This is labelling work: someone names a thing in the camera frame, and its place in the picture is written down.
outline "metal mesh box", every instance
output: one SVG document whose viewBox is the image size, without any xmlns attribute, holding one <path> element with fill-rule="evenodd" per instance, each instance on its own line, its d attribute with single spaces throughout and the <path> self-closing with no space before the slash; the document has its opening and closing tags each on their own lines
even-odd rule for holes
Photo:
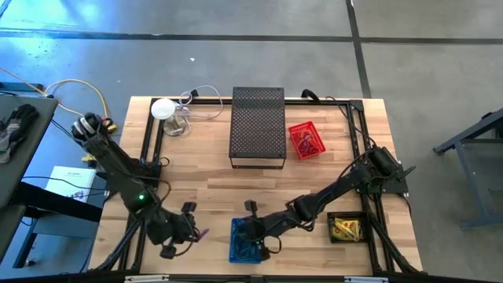
<svg viewBox="0 0 503 283">
<path fill-rule="evenodd" d="M 234 87 L 229 143 L 233 168 L 282 169 L 285 131 L 283 88 Z"/>
</svg>

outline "black glove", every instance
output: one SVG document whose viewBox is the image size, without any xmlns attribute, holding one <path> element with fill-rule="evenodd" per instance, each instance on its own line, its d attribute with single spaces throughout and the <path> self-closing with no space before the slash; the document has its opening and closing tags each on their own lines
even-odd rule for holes
<svg viewBox="0 0 503 283">
<path fill-rule="evenodd" d="M 6 122 L 0 122 L 0 163 L 7 163 L 17 146 L 28 135 L 28 128 L 39 117 L 35 107 L 25 104 L 14 109 Z"/>
</svg>

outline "blue plastic crate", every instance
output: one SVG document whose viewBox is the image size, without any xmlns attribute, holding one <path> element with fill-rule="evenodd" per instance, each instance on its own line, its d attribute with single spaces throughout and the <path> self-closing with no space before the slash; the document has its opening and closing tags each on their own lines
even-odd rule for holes
<svg viewBox="0 0 503 283">
<path fill-rule="evenodd" d="M 243 240 L 237 232 L 237 227 L 243 223 L 244 219 L 233 219 L 231 221 L 229 262 L 258 264 L 261 260 L 257 245 Z"/>
</svg>

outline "yellow object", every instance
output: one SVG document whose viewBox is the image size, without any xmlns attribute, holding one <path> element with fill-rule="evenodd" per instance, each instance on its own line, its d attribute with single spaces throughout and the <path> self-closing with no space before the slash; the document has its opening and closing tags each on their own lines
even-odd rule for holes
<svg viewBox="0 0 503 283">
<path fill-rule="evenodd" d="M 92 155 L 90 155 L 90 154 L 87 154 L 86 156 L 84 156 L 84 157 L 82 158 L 82 162 L 87 162 L 87 161 L 89 161 L 89 160 L 96 160 L 96 159 L 94 158 L 94 156 L 92 156 Z"/>
<path fill-rule="evenodd" d="M 109 134 L 115 132 L 117 129 L 118 129 L 118 127 L 116 125 L 110 125 L 110 126 L 107 127 L 107 130 L 108 130 Z"/>
<path fill-rule="evenodd" d="M 335 219 L 334 236 L 343 241 L 360 241 L 360 222 L 358 220 Z"/>
<path fill-rule="evenodd" d="M 51 84 L 50 86 L 48 86 L 46 88 L 46 91 L 41 91 L 39 90 L 38 88 L 34 87 L 32 84 L 30 84 L 29 82 L 25 81 L 24 79 L 20 78 L 19 76 L 17 75 L 14 75 L 12 72 L 9 72 L 7 70 L 5 70 L 4 68 L 0 67 L 0 70 L 1 71 L 4 71 L 5 73 L 13 76 L 14 78 L 16 79 L 19 79 L 21 82 L 23 82 L 24 84 L 26 84 L 27 86 L 31 87 L 32 89 L 34 89 L 35 91 L 38 91 L 40 94 L 42 94 L 43 97 L 47 97 L 48 96 L 48 91 L 57 86 L 57 85 L 60 85 L 62 83 L 68 83 L 68 82 L 75 82 L 75 83 L 83 83 L 85 85 L 87 85 L 88 87 L 90 87 L 91 89 L 93 89 L 99 96 L 100 96 L 100 99 L 101 99 L 101 103 L 103 104 L 103 112 L 105 113 L 105 118 L 108 118 L 108 112 L 107 112 L 107 105 L 105 103 L 105 98 L 103 97 L 103 94 L 96 88 L 94 87 L 93 85 L 91 85 L 90 83 L 88 82 L 85 82 L 81 79 L 63 79 L 61 81 L 58 81 L 58 82 L 55 82 L 53 84 Z M 58 102 L 57 104 L 59 107 L 61 107 L 62 109 L 68 111 L 68 112 L 72 112 L 74 114 L 77 114 L 77 115 L 80 115 L 80 116 L 83 116 L 83 114 L 81 112 L 78 112 L 76 110 L 73 110 L 73 109 L 70 109 L 64 105 L 62 105 L 61 103 Z"/>
</svg>

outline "concrete floor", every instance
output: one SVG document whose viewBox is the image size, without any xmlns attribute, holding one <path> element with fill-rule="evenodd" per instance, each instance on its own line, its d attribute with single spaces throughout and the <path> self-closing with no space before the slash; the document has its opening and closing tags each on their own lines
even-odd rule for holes
<svg viewBox="0 0 503 283">
<path fill-rule="evenodd" d="M 361 36 L 501 38 L 498 0 L 354 0 Z M 343 0 L 12 0 L 1 29 L 106 31 L 199 35 L 350 36 Z M 417 165 L 408 177 L 421 260 L 430 274 L 503 281 L 503 225 L 460 231 L 475 205 L 453 153 L 432 147 L 503 105 L 499 45 L 363 44 L 372 96 L 383 98 L 399 159 Z M 132 95 L 172 95 L 211 84 L 304 88 L 320 95 L 362 97 L 352 43 L 220 42 L 0 38 L 0 65 L 31 82 L 85 79 L 104 94 L 122 125 Z M 13 81 L 0 74 L 0 81 Z M 65 85 L 57 97 L 81 112 L 101 113 L 97 96 Z M 75 116 L 57 110 L 69 127 Z M 50 127 L 27 174 L 49 175 L 54 165 L 81 167 L 83 152 Z M 40 237 L 30 258 L 13 270 L 21 226 L 0 277 L 77 272 L 90 240 Z"/>
</svg>

